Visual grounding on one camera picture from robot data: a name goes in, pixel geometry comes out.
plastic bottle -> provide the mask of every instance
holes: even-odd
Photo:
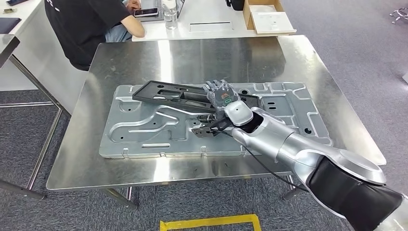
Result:
[[[162,0],[166,28],[174,30],[177,28],[177,5],[176,0]]]

jeans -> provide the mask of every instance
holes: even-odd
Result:
[[[123,4],[126,5],[128,0],[123,0]],[[132,35],[126,30],[122,24],[110,28],[105,33],[106,42],[124,42],[132,38]]]

person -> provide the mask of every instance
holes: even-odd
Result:
[[[88,71],[98,45],[144,37],[131,12],[139,0],[45,0],[45,13],[72,66]]]

robotic arm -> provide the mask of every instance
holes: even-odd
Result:
[[[321,206],[346,218],[356,231],[408,230],[408,198],[387,188],[383,171],[371,161],[299,135],[240,100],[224,112],[236,141],[288,166]]]

yellow tape marking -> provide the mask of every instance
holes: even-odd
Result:
[[[261,231],[261,225],[259,224],[258,216],[255,214],[220,218],[206,218],[197,220],[180,220],[172,222],[160,221],[160,231],[189,229],[201,226],[230,225],[249,222],[251,222],[252,225],[254,226],[254,231]]]

